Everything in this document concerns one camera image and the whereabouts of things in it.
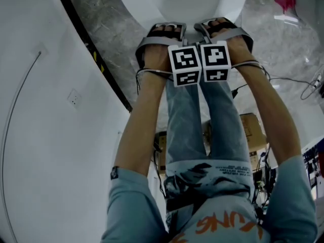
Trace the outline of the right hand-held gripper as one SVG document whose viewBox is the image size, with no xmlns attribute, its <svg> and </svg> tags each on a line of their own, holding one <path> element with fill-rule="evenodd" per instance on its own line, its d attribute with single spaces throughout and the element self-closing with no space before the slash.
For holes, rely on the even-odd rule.
<svg viewBox="0 0 324 243">
<path fill-rule="evenodd" d="M 218 41 L 215 43 L 210 41 L 206 30 L 202 27 L 202 24 L 206 24 L 209 20 L 194 24 L 194 29 L 204 37 L 204 41 L 199 43 L 204 80 L 206 82 L 227 81 L 229 73 L 235 65 L 231 64 L 226 41 Z"/>
</svg>

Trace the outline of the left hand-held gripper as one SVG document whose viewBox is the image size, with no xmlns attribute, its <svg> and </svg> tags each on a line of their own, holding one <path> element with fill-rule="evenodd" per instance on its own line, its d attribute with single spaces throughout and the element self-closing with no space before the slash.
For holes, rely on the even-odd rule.
<svg viewBox="0 0 324 243">
<path fill-rule="evenodd" d="M 181 27 L 180 34 L 170 34 L 162 31 L 151 33 L 153 29 L 160 25 L 174 25 Z M 136 50 L 136 58 L 141 71 L 148 70 L 144 65 L 144 50 L 146 45 L 159 44 L 168 47 L 171 72 L 162 70 L 151 70 L 156 74 L 172 74 L 174 86 L 182 87 L 198 84 L 201 77 L 202 66 L 195 45 L 189 45 L 185 38 L 186 24 L 179 22 L 163 22 L 154 24 L 148 35 L 142 39 Z"/>
</svg>

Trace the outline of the person's right hand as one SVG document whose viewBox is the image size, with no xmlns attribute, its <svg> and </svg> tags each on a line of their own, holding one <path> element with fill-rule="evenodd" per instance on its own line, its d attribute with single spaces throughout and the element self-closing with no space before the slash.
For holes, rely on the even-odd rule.
<svg viewBox="0 0 324 243">
<path fill-rule="evenodd" d="M 226 41 L 232 65 L 255 60 L 252 55 L 253 40 L 240 27 L 226 18 L 215 18 L 202 24 L 212 43 Z"/>
</svg>

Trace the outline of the person's left hand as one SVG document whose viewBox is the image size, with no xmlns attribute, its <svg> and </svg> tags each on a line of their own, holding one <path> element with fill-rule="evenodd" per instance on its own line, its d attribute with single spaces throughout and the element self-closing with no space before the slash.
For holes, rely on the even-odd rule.
<svg viewBox="0 0 324 243">
<path fill-rule="evenodd" d="M 153 29 L 151 33 L 156 31 L 180 34 L 181 27 L 175 27 L 174 25 L 160 25 Z M 144 50 L 144 63 L 145 68 L 171 72 L 168 47 L 159 44 L 146 45 Z"/>
</svg>

